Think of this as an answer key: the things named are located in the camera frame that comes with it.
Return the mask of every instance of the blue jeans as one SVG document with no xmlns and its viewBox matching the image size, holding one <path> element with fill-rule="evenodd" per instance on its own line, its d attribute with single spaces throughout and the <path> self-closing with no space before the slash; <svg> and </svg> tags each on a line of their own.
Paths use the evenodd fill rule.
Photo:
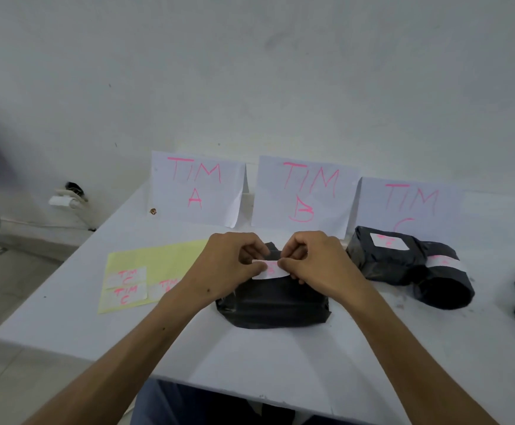
<svg viewBox="0 0 515 425">
<path fill-rule="evenodd" d="M 147 379 L 137 394 L 130 425 L 261 424 L 247 400 L 158 379 Z M 348 422 L 313 416 L 306 425 Z"/>
</svg>

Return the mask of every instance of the floor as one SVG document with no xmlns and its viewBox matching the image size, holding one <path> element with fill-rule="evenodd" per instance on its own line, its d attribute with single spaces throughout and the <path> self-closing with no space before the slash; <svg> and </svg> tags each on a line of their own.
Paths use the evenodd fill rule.
<svg viewBox="0 0 515 425">
<path fill-rule="evenodd" d="M 73 250 L 38 242 L 35 253 L 66 259 Z M 0 255 L 0 323 L 13 313 L 61 264 L 55 259 L 8 250 Z M 0 342 L 0 425 L 17 425 L 88 367 L 73 357 Z M 128 424 L 126 415 L 120 424 Z"/>
</svg>

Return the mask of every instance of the hand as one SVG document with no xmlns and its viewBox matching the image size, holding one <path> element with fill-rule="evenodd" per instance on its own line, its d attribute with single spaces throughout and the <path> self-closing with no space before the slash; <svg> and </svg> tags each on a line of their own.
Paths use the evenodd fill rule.
<svg viewBox="0 0 515 425">
<path fill-rule="evenodd" d="M 267 270 L 263 259 L 269 255 L 265 243 L 254 233 L 227 232 L 212 234 L 181 283 L 188 295 L 206 307 L 223 298 L 240 284 Z"/>
<path fill-rule="evenodd" d="M 342 303 L 347 292 L 372 288 L 336 237 L 322 231 L 296 232 L 281 251 L 279 267 L 299 283 Z"/>
</svg>

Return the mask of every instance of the finger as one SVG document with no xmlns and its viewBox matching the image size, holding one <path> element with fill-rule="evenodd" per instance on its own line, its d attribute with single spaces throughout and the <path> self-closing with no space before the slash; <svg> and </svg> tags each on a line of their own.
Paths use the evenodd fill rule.
<svg viewBox="0 0 515 425">
<path fill-rule="evenodd" d="M 265 243 L 261 241 L 261 239 L 257 236 L 257 234 L 253 232 L 240 232 L 233 233 L 236 235 L 236 241 L 238 245 L 243 248 L 244 246 L 253 246 L 255 250 L 257 250 L 262 257 L 266 257 L 269 255 L 269 249 L 265 246 Z"/>
<path fill-rule="evenodd" d="M 308 245 L 310 234 L 310 231 L 298 231 L 293 234 L 287 244 L 283 247 L 281 257 L 288 258 L 298 249 L 299 246 Z"/>
<path fill-rule="evenodd" d="M 263 255 L 257 251 L 252 245 L 244 246 L 241 250 L 245 250 L 253 259 L 263 259 Z"/>
<path fill-rule="evenodd" d="M 302 264 L 304 264 L 303 261 L 298 261 L 297 259 L 292 258 L 281 258 L 279 261 L 277 261 L 279 268 L 290 274 L 294 274 L 297 278 L 300 278 L 299 273 Z"/>
<path fill-rule="evenodd" d="M 238 257 L 238 261 L 242 264 L 251 264 L 253 257 L 247 253 L 244 249 L 240 249 L 240 255 Z"/>
<path fill-rule="evenodd" d="M 254 262 L 252 264 L 241 266 L 241 273 L 244 281 L 257 276 L 259 273 L 264 271 L 267 271 L 267 264 L 264 262 Z"/>
<path fill-rule="evenodd" d="M 304 259 L 307 255 L 308 248 L 306 245 L 299 245 L 295 251 L 289 256 L 292 259 Z"/>
</svg>

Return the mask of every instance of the person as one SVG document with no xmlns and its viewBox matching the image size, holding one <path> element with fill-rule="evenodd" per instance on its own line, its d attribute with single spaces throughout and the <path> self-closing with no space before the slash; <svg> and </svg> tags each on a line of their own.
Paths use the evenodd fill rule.
<svg viewBox="0 0 515 425">
<path fill-rule="evenodd" d="M 252 264 L 252 259 L 268 254 L 264 242 L 253 233 L 211 235 L 182 281 L 145 319 L 25 423 L 117 424 L 136 394 L 132 425 L 226 423 L 227 419 L 258 423 L 259 416 L 245 400 L 148 377 L 194 315 L 264 271 L 267 266 Z M 338 239 L 320 231 L 297 232 L 281 257 L 279 267 L 348 311 L 411 423 L 496 423 L 419 344 Z M 318 417 L 311 421 L 326 423 Z"/>
</svg>

